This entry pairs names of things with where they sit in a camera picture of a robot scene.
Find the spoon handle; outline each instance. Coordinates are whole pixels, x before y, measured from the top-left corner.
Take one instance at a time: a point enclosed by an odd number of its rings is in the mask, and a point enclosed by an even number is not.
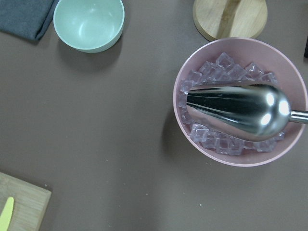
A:
[[[308,124],[308,112],[292,110],[289,121]]]

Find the wooden cutting board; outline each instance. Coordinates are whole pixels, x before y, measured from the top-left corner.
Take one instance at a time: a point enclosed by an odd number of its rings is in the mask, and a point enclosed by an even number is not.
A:
[[[0,213],[9,196],[14,209],[8,231],[38,231],[51,192],[0,172]]]
[[[195,0],[193,21],[207,40],[256,38],[268,17],[265,0]]]

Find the bowl rim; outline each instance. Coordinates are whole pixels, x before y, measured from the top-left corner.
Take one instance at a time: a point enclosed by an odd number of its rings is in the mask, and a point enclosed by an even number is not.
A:
[[[221,41],[225,41],[225,40],[249,40],[249,41],[253,41],[253,42],[257,42],[257,43],[260,43],[272,50],[274,50],[275,52],[277,52],[279,55],[281,55],[289,64],[290,66],[295,70],[297,76],[298,76],[298,79],[300,80],[301,82],[301,86],[306,86],[305,85],[305,82],[301,76],[301,74],[299,73],[298,69],[296,68],[296,66],[292,63],[292,61],[286,56],[284,55],[281,51],[279,51],[277,48],[265,43],[265,42],[262,42],[260,40],[257,40],[257,39],[254,39],[254,38],[244,38],[244,37],[231,37],[231,38],[221,38],[221,39],[217,39],[215,41],[212,41],[212,42],[209,42],[207,43],[206,45],[198,48],[195,52],[193,52],[188,58],[187,60],[184,62],[184,64],[182,65],[181,69],[179,70],[178,74],[177,74],[177,77],[176,77],[176,80],[175,80],[175,84],[174,84],[174,88],[173,88],[173,110],[174,110],[174,114],[175,114],[175,117],[176,117],[176,120],[177,120],[177,123],[182,131],[182,133],[184,134],[184,136],[188,139],[188,141],[197,149],[199,150],[202,154],[206,155],[207,157],[213,159],[213,160],[216,160],[220,163],[223,163],[223,164],[227,164],[227,165],[230,165],[230,166],[236,166],[236,167],[256,167],[256,166],[260,166],[260,165],[264,165],[264,164],[267,164],[269,162],[272,162],[278,158],[280,158],[281,156],[283,156],[284,154],[286,154],[296,143],[297,141],[299,140],[299,138],[301,137],[303,131],[304,131],[304,128],[305,128],[305,124],[301,124],[300,126],[300,130],[298,131],[298,134],[297,136],[294,138],[294,140],[288,145],[287,148],[285,148],[282,152],[280,152],[278,155],[274,156],[273,158],[270,158],[268,160],[264,160],[264,161],[261,161],[261,162],[257,162],[257,163],[251,163],[251,164],[239,164],[239,163],[232,163],[232,162],[228,162],[228,161],[224,161],[222,159],[218,159],[214,156],[212,156],[211,154],[209,154],[208,152],[204,151],[203,149],[201,149],[199,147],[199,145],[197,145],[195,142],[193,142],[191,140],[191,138],[189,137],[189,135],[186,133],[183,125],[181,124],[181,120],[179,118],[179,115],[177,113],[177,110],[178,110],[178,107],[176,105],[176,98],[177,98],[177,86],[178,86],[178,82],[179,82],[179,78],[180,78],[180,75],[182,74],[183,72],[183,69],[185,68],[186,64],[191,60],[191,58],[196,54],[198,53],[200,50],[202,50],[204,47],[207,47],[209,45],[212,45],[213,43],[217,43],[217,42],[221,42]],[[307,95],[307,89],[306,87],[303,87],[303,94],[304,94],[304,101],[305,101],[305,110],[308,110],[308,95]]]
[[[83,50],[83,51],[91,51],[91,50],[96,50],[96,49],[99,49],[99,48],[102,48],[102,47],[106,47],[108,46],[108,44],[112,43],[113,40],[119,35],[122,33],[122,30],[123,30],[123,26],[124,26],[124,20],[125,20],[125,9],[124,9],[124,5],[123,5],[123,1],[122,0],[117,0],[120,2],[120,5],[121,5],[121,10],[122,10],[122,19],[121,19],[121,24],[117,30],[117,32],[115,33],[115,35],[110,38],[107,42],[105,43],[102,43],[101,45],[98,45],[98,46],[93,46],[93,47],[79,47],[79,46],[75,46],[75,45],[72,45],[70,42],[67,42],[67,40],[63,39],[63,37],[60,35],[59,31],[58,31],[58,28],[57,28],[57,11],[58,11],[58,8],[61,7],[61,2],[63,1],[66,1],[66,0],[59,0],[59,2],[57,3],[55,9],[54,9],[54,12],[53,12],[53,26],[54,26],[54,29],[57,33],[57,35],[59,36],[59,38],[64,42],[66,43],[68,46],[72,47],[72,48],[75,48],[77,50]]]

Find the dark object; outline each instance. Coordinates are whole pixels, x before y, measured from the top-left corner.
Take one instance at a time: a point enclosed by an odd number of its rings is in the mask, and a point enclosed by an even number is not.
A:
[[[308,58],[308,37],[307,37],[307,42],[306,42],[306,48],[305,48],[305,54],[304,54],[304,56],[305,56],[306,58]]]
[[[40,40],[59,0],[0,0],[0,30]]]

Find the spoon bowl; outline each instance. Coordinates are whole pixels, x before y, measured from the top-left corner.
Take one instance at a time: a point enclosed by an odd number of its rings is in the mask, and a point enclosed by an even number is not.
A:
[[[265,141],[289,121],[308,123],[291,110],[287,96],[263,82],[233,81],[198,86],[188,92],[187,109],[195,122],[245,141]]]

